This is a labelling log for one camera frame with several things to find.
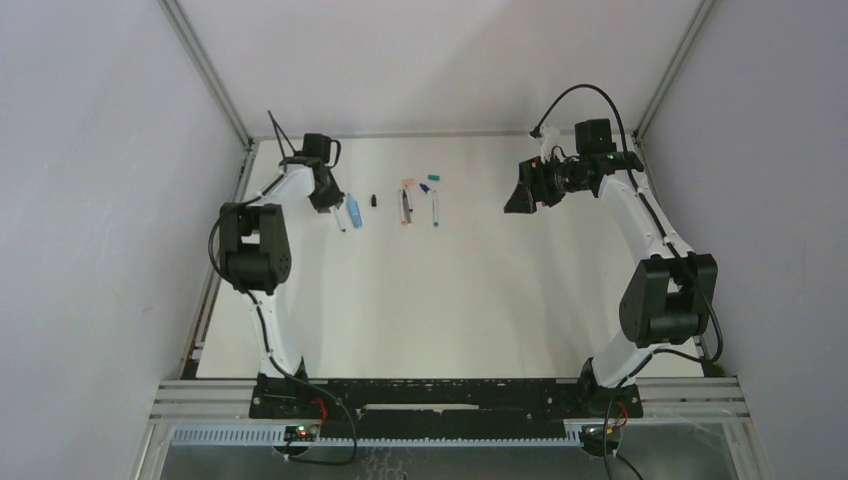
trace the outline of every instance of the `cable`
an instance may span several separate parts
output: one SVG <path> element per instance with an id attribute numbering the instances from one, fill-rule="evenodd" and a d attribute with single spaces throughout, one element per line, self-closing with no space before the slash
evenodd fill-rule
<path id="1" fill-rule="evenodd" d="M 644 477 L 642 477 L 642 474 L 640 474 L 640 473 L 639 473 L 639 470 L 636 470 L 636 467 L 634 467 L 632 463 L 630 463 L 629 461 L 627 461 L 627 459 L 626 459 L 626 458 L 622 457 L 622 456 L 621 456 L 620 454 L 618 454 L 618 453 L 616 453 L 616 454 L 615 454 L 615 458 L 617 458 L 617 459 L 621 460 L 621 462 L 622 462 L 623 464 L 625 464 L 625 465 L 627 465 L 628 467 L 630 467 L 630 470 L 632 470 L 632 471 L 633 471 L 633 473 L 634 473 L 634 474 L 636 474 L 636 478 L 638 478 L 639 480 L 645 480 L 645 479 L 644 479 Z"/>
<path id="2" fill-rule="evenodd" d="M 274 119 L 274 114 L 271 113 L 271 110 L 268 110 L 268 116 L 271 117 L 271 124 L 274 126 L 274 135 L 277 136 L 277 144 L 280 146 L 280 153 L 283 154 L 283 161 L 285 161 L 286 151 L 283 150 L 283 142 L 280 141 L 281 133 L 283 134 L 283 138 L 286 139 L 286 143 L 289 144 L 289 148 L 292 149 L 292 156 L 295 155 L 297 150 L 295 150 L 294 145 L 292 145 L 291 140 L 289 140 L 288 135 L 286 135 L 286 132 L 283 131 L 283 127 L 281 127 L 280 124 L 277 123 L 277 120 Z"/>
<path id="3" fill-rule="evenodd" d="M 610 414 L 610 410 L 612 410 L 612 402 L 615 399 L 615 397 L 617 396 L 618 390 L 620 390 L 621 387 L 624 386 L 624 384 L 627 383 L 628 380 L 635 377 L 636 375 L 639 375 L 639 372 L 641 372 L 642 369 L 645 368 L 646 365 L 648 365 L 648 362 L 650 362 L 652 358 L 654 358 L 653 353 L 648 355 L 647 357 L 645 357 L 645 359 L 642 360 L 642 363 L 640 363 L 638 367 L 634 368 L 632 372 L 628 373 L 624 378 L 621 379 L 620 382 L 618 382 L 618 385 L 615 386 L 612 393 L 610 394 L 610 401 L 609 401 L 609 404 L 607 405 L 607 411 L 604 414 L 604 437 L 603 437 L 604 468 L 606 469 L 607 477 L 609 477 L 610 480 L 613 480 L 613 477 L 612 477 L 612 470 L 610 470 L 610 466 L 609 466 L 609 459 L 607 458 L 608 457 L 608 454 L 607 454 L 607 425 L 609 424 L 609 414 Z"/>
<path id="4" fill-rule="evenodd" d="M 262 342 L 264 343 L 264 346 L 265 346 L 265 353 L 268 354 L 268 360 L 271 361 L 271 365 L 274 366 L 274 369 L 276 369 L 278 372 L 280 372 L 280 374 L 283 375 L 283 377 L 285 377 L 286 380 L 290 380 L 292 382 L 299 383 L 299 384 L 301 384 L 305 387 L 311 388 L 311 389 L 317 391 L 318 393 L 320 393 L 320 394 L 330 398 L 331 400 L 333 400 L 333 402 L 335 402 L 336 405 L 341 407 L 342 411 L 344 411 L 345 416 L 347 416 L 347 420 L 350 423 L 351 436 L 353 437 L 353 449 L 351 450 L 350 457 L 348 457 L 347 459 L 341 460 L 341 461 L 309 460 L 309 459 L 306 459 L 306 458 L 289 456 L 288 457 L 289 460 L 291 460 L 292 462 L 297 462 L 297 463 L 306 463 L 306 464 L 310 464 L 310 465 L 325 465 L 325 466 L 330 466 L 330 467 L 341 467 L 341 466 L 349 465 L 350 463 L 353 463 L 353 461 L 356 460 L 356 452 L 357 452 L 358 444 L 359 444 L 359 438 L 356 436 L 356 424 L 353 421 L 353 415 L 350 414 L 350 411 L 347 409 L 347 407 L 345 407 L 344 403 L 342 403 L 342 401 L 339 400 L 339 398 L 337 396 L 333 395 L 332 393 L 330 393 L 326 389 L 319 387 L 318 385 L 313 385 L 313 384 L 311 384 L 311 383 L 309 383 L 305 380 L 301 380 L 301 379 L 295 377 L 294 375 L 291 375 L 288 372 L 286 372 L 285 370 L 283 370 L 283 368 L 274 359 L 270 345 L 268 343 L 268 329 L 265 326 L 265 316 L 262 314 L 262 309 L 259 306 L 259 301 L 256 300 L 256 296 L 253 295 L 253 292 L 251 292 L 250 290 L 247 290 L 246 294 L 247 294 L 248 297 L 250 297 L 250 300 L 253 301 L 254 307 L 256 307 L 256 314 L 259 316 L 259 325 L 262 327 Z"/>
<path id="5" fill-rule="evenodd" d="M 559 103 L 559 101 L 562 100 L 562 97 L 564 97 L 564 96 L 568 95 L 570 92 L 573 92 L 574 90 L 577 90 L 577 89 L 580 89 L 580 88 L 588 88 L 590 90 L 594 90 L 594 91 L 598 92 L 599 94 L 601 94 L 601 96 L 604 97 L 604 100 L 607 101 L 610 108 L 612 109 L 613 115 L 615 115 L 615 123 L 618 125 L 618 133 L 621 135 L 621 148 L 623 148 L 624 152 L 627 153 L 627 141 L 626 141 L 627 137 L 625 137 L 625 135 L 624 135 L 624 124 L 621 122 L 621 115 L 618 114 L 618 108 L 615 106 L 615 103 L 613 103 L 612 98 L 610 98 L 610 96 L 607 95 L 607 92 L 601 90 L 599 87 L 596 87 L 595 85 L 592 85 L 591 83 L 580 83 L 580 84 L 574 85 L 573 87 L 569 87 L 564 92 L 560 93 L 559 96 L 556 98 L 556 100 L 554 100 L 554 103 L 552 103 L 551 106 L 548 107 L 548 111 L 546 111 L 545 114 L 542 115 L 542 119 L 539 120 L 539 123 L 536 124 L 536 127 L 533 128 L 533 130 L 530 131 L 530 135 L 533 138 L 539 138 L 539 135 L 541 135 L 541 132 L 539 130 L 542 128 L 542 123 L 544 123 L 545 119 L 548 118 L 548 115 L 551 114 L 551 110 L 553 110 L 554 107 L 556 107 L 557 103 Z"/>
<path id="6" fill-rule="evenodd" d="M 342 142 L 338 140 L 330 140 L 330 143 L 336 144 L 336 160 L 333 162 L 332 165 L 328 167 L 330 170 L 332 170 L 336 168 L 336 165 L 339 164 L 339 157 L 342 155 Z"/>

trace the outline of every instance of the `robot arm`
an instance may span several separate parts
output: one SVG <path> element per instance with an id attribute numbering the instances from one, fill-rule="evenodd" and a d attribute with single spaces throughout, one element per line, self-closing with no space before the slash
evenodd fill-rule
<path id="1" fill-rule="evenodd" d="M 305 198 L 319 213 L 341 205 L 344 193 L 329 167 L 332 142 L 306 134 L 302 150 L 283 160 L 279 175 L 256 197 L 221 207 L 220 274 L 250 308 L 261 350 L 259 373 L 268 377 L 295 375 L 303 365 L 286 306 L 292 257 L 283 212 Z"/>
<path id="2" fill-rule="evenodd" d="M 636 154 L 615 151 L 608 120 L 579 123 L 575 131 L 576 159 L 549 155 L 543 161 L 544 151 L 553 148 L 548 139 L 559 132 L 541 129 L 543 153 L 519 164 L 518 185 L 504 212 L 533 213 L 537 202 L 550 207 L 567 193 L 589 190 L 613 214 L 636 270 L 619 303 L 621 331 L 586 362 L 581 379 L 592 384 L 590 389 L 626 387 L 655 350 L 704 333 L 709 319 L 705 300 L 715 289 L 716 263 L 711 255 L 696 255 L 677 235 L 651 194 Z M 696 294 L 695 281 L 706 298 Z"/>

